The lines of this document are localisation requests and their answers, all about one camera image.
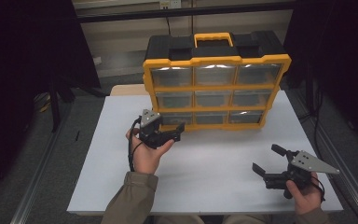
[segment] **white tabletop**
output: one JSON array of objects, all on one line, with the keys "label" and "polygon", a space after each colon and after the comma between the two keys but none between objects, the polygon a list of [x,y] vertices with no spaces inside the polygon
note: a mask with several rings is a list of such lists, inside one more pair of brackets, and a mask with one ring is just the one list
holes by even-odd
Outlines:
[{"label": "white tabletop", "polygon": [[[68,212],[103,214],[129,171],[124,135],[144,108],[151,109],[149,96],[106,97]],[[273,152],[272,144],[315,155],[284,91],[261,130],[182,133],[161,159],[152,215],[293,212],[294,200],[285,199],[283,190],[266,189],[252,171],[253,162],[267,173],[287,169],[287,159]],[[322,209],[342,210],[326,175],[319,179],[325,188]]]}]

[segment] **human hand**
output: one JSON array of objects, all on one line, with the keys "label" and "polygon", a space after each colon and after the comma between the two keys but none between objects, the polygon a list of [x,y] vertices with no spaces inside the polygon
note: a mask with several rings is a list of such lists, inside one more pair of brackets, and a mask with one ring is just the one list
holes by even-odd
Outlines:
[{"label": "human hand", "polygon": [[[139,133],[139,129],[133,129],[133,136],[132,136],[132,146],[131,152],[138,146],[133,153],[133,166],[136,172],[153,175],[158,168],[159,159],[161,158],[164,153],[166,153],[172,147],[174,141],[171,139],[170,141],[166,142],[163,146],[153,149],[148,147],[146,144],[142,143],[142,141],[136,137],[136,134]],[[130,138],[130,130],[126,133],[127,139]]]},{"label": "human hand", "polygon": [[[319,186],[318,176],[315,172],[310,173],[312,183]],[[316,208],[321,207],[321,192],[313,185],[307,186],[305,189],[299,190],[295,182],[286,181],[286,187],[293,195],[296,203],[296,214],[303,215]]]}]

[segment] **yellow storage organizer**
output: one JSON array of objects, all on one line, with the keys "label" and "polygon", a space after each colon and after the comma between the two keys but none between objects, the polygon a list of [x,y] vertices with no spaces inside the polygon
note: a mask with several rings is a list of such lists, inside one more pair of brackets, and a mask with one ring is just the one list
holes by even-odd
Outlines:
[{"label": "yellow storage organizer", "polygon": [[144,83],[162,130],[262,128],[291,59],[271,31],[150,37]]}]

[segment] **gray floor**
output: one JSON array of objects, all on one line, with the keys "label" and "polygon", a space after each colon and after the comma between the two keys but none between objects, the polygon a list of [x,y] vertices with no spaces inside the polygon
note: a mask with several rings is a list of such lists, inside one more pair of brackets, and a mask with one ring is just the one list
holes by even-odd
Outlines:
[{"label": "gray floor", "polygon": [[[117,84],[142,83],[142,74],[104,77],[101,78],[101,82],[103,85],[101,91],[110,92],[110,89]],[[80,217],[66,212],[103,108],[103,98],[90,96],[81,90],[74,90],[74,92],[76,100],[73,103],[69,105],[61,103],[61,108],[70,109],[69,116],[62,126],[50,160],[40,179],[26,223],[101,222],[100,217]],[[297,114],[304,115],[307,111],[302,106],[303,89],[286,90],[286,92]],[[307,119],[303,122],[303,127],[310,142],[314,145],[313,121]],[[16,158],[10,173],[0,181],[0,223],[9,223],[15,215],[21,198],[48,146],[48,141],[52,136],[51,128],[50,111],[45,113],[35,111],[21,154]],[[320,128],[326,131],[358,181],[358,132],[347,125],[347,121],[328,96],[325,97],[321,110]],[[324,159],[334,164],[322,140],[318,140],[318,146]],[[337,178],[336,182],[339,185],[336,193],[344,206],[344,211],[330,214],[331,219],[336,223],[358,223],[356,201],[340,178]],[[279,215],[274,218],[274,223],[292,223],[293,221],[292,215]]]}]

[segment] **silver gripper plate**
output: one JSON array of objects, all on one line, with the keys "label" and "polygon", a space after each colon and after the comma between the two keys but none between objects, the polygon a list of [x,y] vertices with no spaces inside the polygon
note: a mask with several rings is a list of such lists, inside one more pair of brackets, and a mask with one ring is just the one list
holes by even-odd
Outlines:
[{"label": "silver gripper plate", "polygon": [[148,109],[144,109],[144,112],[142,113],[142,118],[141,118],[141,128],[143,128],[144,126],[148,125],[149,123],[155,121],[156,119],[158,119],[160,116],[159,113],[155,113],[151,110]]},{"label": "silver gripper plate", "polygon": [[333,166],[325,163],[324,161],[319,160],[318,158],[310,155],[306,151],[300,151],[298,154],[293,158],[291,163],[299,167],[303,170],[314,171],[318,173],[327,173],[331,175],[338,175],[339,170],[334,168]]}]

